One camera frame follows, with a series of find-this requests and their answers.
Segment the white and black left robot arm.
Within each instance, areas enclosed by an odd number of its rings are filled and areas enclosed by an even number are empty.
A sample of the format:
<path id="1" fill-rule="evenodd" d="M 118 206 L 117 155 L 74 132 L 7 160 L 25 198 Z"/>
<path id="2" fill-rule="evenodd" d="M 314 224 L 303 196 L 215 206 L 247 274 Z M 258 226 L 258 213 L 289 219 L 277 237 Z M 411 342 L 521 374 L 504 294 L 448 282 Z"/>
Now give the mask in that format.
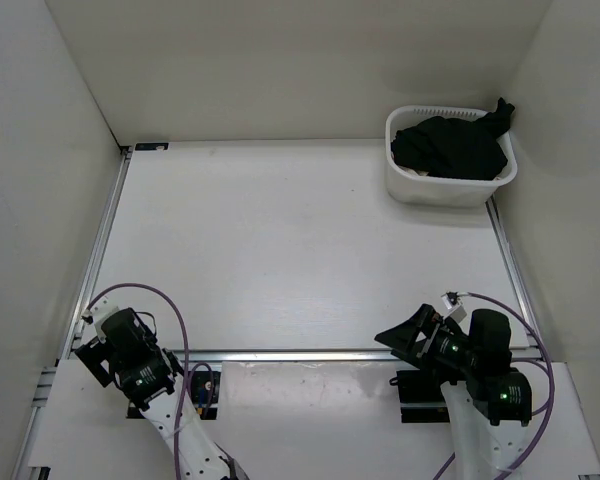
<path id="1" fill-rule="evenodd" d="M 188 392 L 190 377 L 131 309 L 86 311 L 96 335 L 75 355 L 104 387 L 113 384 L 157 430 L 174 456 L 178 479 L 245 479 L 236 460 L 204 429 Z"/>

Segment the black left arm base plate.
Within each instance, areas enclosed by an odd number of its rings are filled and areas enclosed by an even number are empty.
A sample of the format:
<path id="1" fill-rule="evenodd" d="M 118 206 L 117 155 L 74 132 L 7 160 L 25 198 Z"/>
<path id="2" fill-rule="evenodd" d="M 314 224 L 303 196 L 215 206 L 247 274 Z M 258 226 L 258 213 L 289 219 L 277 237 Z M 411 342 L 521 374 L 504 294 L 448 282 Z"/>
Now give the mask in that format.
<path id="1" fill-rule="evenodd" d="M 207 363 L 197 363 L 190 370 L 189 394 L 202 420 L 215 420 L 220 394 L 221 372 Z"/>

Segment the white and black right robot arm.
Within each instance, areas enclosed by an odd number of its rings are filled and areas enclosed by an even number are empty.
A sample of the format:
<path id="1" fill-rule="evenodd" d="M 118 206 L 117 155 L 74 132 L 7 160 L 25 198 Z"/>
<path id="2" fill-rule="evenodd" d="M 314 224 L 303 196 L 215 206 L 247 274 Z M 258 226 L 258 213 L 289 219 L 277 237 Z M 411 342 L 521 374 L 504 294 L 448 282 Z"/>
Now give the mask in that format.
<path id="1" fill-rule="evenodd" d="M 532 389 L 511 366 L 510 337 L 509 319 L 498 311 L 474 310 L 464 333 L 429 304 L 375 336 L 393 356 L 430 373 L 430 390 L 447 407 L 458 479 L 509 473 L 525 449 Z"/>

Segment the black trousers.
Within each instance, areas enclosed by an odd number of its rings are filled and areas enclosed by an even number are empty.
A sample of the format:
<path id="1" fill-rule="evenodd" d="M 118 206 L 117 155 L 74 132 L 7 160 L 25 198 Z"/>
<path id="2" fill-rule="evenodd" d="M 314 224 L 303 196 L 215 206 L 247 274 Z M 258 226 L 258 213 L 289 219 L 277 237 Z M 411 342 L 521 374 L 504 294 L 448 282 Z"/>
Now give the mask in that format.
<path id="1" fill-rule="evenodd" d="M 434 116 L 399 130 L 391 141 L 394 162 L 432 177 L 494 180 L 507 164 L 497 139 L 509 131 L 514 111 L 501 98 L 495 111 L 474 121 Z"/>

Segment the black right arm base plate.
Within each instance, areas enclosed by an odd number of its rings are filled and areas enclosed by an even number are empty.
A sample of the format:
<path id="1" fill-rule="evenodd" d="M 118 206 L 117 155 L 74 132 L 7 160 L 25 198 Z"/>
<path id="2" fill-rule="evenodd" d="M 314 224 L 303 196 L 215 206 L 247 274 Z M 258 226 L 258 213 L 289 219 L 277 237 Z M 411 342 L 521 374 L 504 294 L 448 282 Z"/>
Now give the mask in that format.
<path id="1" fill-rule="evenodd" d="M 432 375 L 420 370 L 399 370 L 389 385 L 398 391 L 403 424 L 449 422 L 440 385 Z"/>

